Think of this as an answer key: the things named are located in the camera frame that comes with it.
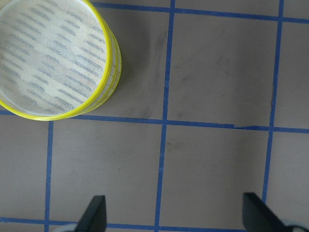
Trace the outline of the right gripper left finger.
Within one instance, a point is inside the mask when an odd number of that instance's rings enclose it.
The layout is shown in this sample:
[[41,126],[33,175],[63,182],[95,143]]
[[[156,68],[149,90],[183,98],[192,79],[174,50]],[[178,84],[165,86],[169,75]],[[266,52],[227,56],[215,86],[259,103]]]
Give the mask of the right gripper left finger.
[[92,198],[75,227],[76,232],[105,232],[107,228],[106,199],[104,195]]

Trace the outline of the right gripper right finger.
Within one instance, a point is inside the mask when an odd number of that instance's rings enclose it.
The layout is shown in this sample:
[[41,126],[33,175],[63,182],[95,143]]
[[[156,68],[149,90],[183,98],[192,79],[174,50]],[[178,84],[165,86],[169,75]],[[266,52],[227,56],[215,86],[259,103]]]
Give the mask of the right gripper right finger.
[[242,223],[248,232],[290,231],[255,193],[243,193]]

